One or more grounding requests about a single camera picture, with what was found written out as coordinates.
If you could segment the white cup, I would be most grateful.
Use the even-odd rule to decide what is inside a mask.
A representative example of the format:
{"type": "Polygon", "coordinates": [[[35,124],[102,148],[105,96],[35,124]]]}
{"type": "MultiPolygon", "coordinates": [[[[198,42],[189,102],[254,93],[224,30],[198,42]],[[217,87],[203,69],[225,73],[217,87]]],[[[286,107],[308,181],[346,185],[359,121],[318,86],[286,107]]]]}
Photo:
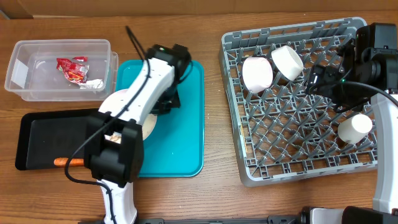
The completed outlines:
{"type": "Polygon", "coordinates": [[[345,120],[338,126],[338,137],[348,144],[356,144],[372,129],[372,120],[364,115],[357,114],[345,120]]]}

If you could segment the white bowl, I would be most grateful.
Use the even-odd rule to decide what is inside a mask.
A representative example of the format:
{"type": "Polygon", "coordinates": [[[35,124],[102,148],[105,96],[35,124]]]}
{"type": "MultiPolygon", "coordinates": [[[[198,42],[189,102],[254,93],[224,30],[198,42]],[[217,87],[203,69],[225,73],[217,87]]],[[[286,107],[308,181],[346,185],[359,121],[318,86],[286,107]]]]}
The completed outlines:
{"type": "Polygon", "coordinates": [[[271,57],[280,73],[290,81],[294,81],[304,69],[298,53],[287,45],[273,50],[271,57]]]}
{"type": "Polygon", "coordinates": [[[272,85],[273,71],[271,64],[264,57],[249,57],[242,67],[243,81],[246,88],[259,93],[272,85]]]}

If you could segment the orange carrot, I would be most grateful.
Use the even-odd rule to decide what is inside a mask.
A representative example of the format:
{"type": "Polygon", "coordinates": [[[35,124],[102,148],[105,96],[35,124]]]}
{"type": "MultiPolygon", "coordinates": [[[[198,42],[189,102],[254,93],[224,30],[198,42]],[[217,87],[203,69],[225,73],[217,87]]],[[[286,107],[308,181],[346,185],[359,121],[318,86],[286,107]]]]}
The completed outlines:
{"type": "MultiPolygon", "coordinates": [[[[66,158],[66,157],[59,157],[59,158],[56,158],[56,159],[53,161],[53,164],[54,164],[56,167],[65,167],[66,164],[67,164],[67,162],[68,162],[68,158],[66,158]]],[[[84,166],[84,160],[83,160],[83,159],[72,159],[72,160],[69,162],[69,166],[84,166]]]]}

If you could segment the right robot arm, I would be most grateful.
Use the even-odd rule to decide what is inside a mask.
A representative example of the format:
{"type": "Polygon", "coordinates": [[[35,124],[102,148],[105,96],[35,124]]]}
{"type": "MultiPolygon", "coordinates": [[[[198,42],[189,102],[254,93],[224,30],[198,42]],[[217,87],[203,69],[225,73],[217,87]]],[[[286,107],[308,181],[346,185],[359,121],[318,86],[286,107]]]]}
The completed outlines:
{"type": "Polygon", "coordinates": [[[372,208],[305,207],[302,223],[397,223],[397,27],[359,28],[338,50],[338,68],[312,67],[305,92],[329,98],[335,113],[370,102],[377,131],[377,184],[372,208]]]}

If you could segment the white round plate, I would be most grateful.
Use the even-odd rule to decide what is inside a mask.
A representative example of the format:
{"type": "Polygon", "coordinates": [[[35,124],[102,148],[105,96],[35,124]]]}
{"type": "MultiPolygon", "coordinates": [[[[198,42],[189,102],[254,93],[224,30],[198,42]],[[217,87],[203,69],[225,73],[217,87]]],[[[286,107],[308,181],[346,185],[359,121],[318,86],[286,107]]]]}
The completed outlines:
{"type": "MultiPolygon", "coordinates": [[[[102,102],[99,111],[102,113],[106,113],[108,111],[114,111],[116,109],[116,106],[119,104],[120,99],[124,96],[125,92],[127,92],[127,89],[118,90],[115,91],[113,94],[109,95],[107,99],[105,99],[102,102]]],[[[143,140],[145,140],[154,130],[156,121],[157,121],[156,115],[148,114],[142,127],[143,140]]]]}

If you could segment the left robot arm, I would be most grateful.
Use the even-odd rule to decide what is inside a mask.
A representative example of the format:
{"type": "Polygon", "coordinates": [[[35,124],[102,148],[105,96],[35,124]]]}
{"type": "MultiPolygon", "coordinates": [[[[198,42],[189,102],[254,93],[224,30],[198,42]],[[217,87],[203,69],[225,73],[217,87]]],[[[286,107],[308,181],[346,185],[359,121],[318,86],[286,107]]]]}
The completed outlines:
{"type": "Polygon", "coordinates": [[[132,183],[144,161],[144,121],[150,113],[180,107],[177,85],[191,61],[187,47],[153,45],[132,85],[110,95],[89,116],[84,166],[103,192],[104,223],[135,222],[132,183]]]}

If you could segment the red snack wrapper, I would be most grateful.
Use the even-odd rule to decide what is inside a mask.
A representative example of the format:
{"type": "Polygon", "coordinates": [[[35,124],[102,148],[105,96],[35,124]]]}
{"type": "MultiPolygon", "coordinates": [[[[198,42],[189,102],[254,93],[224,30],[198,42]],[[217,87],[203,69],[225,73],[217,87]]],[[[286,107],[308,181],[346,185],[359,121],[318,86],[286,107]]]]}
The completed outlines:
{"type": "Polygon", "coordinates": [[[69,58],[57,58],[57,70],[71,83],[77,84],[80,89],[99,89],[104,85],[102,79],[88,79],[90,66],[87,64],[88,57],[79,56],[69,58]]]}

